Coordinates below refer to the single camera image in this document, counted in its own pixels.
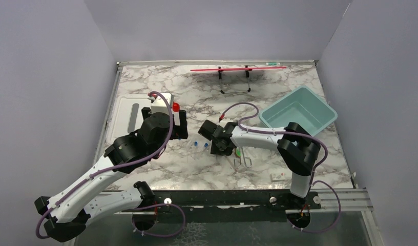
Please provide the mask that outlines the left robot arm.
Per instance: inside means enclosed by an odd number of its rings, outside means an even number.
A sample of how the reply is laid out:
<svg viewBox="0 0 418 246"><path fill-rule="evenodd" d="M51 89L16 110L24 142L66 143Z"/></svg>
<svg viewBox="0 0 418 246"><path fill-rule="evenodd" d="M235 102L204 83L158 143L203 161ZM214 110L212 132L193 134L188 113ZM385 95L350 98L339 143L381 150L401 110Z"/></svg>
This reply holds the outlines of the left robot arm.
<svg viewBox="0 0 418 246"><path fill-rule="evenodd" d="M155 194L145 181L115 195L98 197L109 185L157 159L169 140L188 137L185 110L157 110L151 106L141 111L143 122L139 129L115 139L97 163L62 192L35 200L41 215L36 226L38 238L66 242L108 215L155 206Z"/></svg>

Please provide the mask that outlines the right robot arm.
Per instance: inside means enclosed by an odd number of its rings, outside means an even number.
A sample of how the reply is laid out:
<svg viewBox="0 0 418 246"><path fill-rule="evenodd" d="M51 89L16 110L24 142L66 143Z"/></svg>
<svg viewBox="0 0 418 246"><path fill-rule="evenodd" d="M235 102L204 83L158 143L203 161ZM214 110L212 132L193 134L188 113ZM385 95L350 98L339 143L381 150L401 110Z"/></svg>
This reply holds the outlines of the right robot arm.
<svg viewBox="0 0 418 246"><path fill-rule="evenodd" d="M277 151L292 172L288 204L299 209L308 201L308 192L322 141L308 134L298 123L281 128L259 128L228 122L224 127L206 120L198 133L211 141L211 154L230 156L234 149L253 147Z"/></svg>

